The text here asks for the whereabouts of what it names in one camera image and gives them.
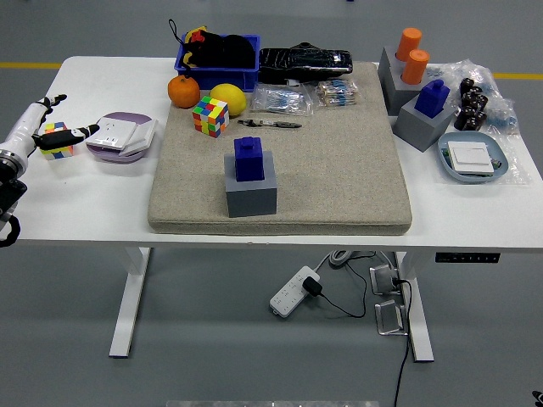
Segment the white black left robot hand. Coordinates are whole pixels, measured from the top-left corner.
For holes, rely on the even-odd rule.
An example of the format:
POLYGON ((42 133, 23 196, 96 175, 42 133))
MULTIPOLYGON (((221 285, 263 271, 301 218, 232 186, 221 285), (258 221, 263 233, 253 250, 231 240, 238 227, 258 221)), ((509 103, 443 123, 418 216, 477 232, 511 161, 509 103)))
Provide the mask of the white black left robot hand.
POLYGON ((16 122, 5 142, 1 144, 1 157, 14 159, 23 165, 36 148, 53 150, 68 147, 83 142, 96 133, 99 130, 98 124, 43 135, 37 134, 46 116, 53 112, 53 107, 66 98, 65 94, 60 94, 55 97, 44 97, 32 103, 16 122))

